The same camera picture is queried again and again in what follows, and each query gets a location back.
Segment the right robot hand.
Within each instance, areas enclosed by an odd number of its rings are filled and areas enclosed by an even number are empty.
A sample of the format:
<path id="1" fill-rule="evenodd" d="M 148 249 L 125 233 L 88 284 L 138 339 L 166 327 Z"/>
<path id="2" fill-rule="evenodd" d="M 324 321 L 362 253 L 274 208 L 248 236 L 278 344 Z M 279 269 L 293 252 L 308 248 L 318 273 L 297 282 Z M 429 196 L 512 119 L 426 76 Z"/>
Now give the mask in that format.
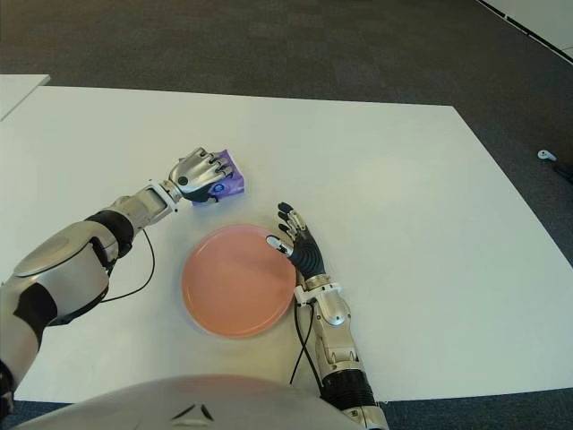
<path id="1" fill-rule="evenodd" d="M 266 236 L 266 243 L 283 254 L 304 280 L 325 275 L 321 250 L 303 217 L 286 202 L 278 205 L 278 216 L 282 220 L 278 227 L 288 235 L 291 245 L 274 235 Z"/>

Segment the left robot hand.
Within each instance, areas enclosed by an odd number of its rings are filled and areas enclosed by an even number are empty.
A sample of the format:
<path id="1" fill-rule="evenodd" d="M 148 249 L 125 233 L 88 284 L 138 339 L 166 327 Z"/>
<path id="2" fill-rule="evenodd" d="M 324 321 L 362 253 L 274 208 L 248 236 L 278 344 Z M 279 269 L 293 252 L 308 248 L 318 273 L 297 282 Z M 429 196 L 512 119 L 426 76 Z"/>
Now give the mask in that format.
<path id="1" fill-rule="evenodd" d="M 233 172 L 229 159 L 200 147 L 180 159 L 171 169 L 168 179 L 185 200 L 199 203 L 217 202 L 218 197 L 212 192 L 212 188 Z"/>

